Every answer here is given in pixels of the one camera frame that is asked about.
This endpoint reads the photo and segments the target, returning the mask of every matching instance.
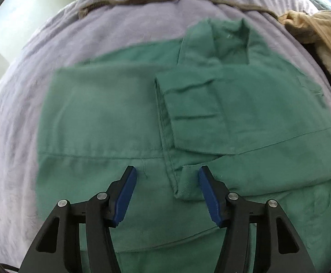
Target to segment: green shirt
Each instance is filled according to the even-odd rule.
[[[243,20],[204,20],[184,38],[57,71],[38,161],[43,219],[58,200],[88,200],[137,168],[111,230],[123,273],[213,272],[225,230],[198,186],[202,165],[248,200],[278,200],[317,271],[330,268],[330,111],[321,87]]]

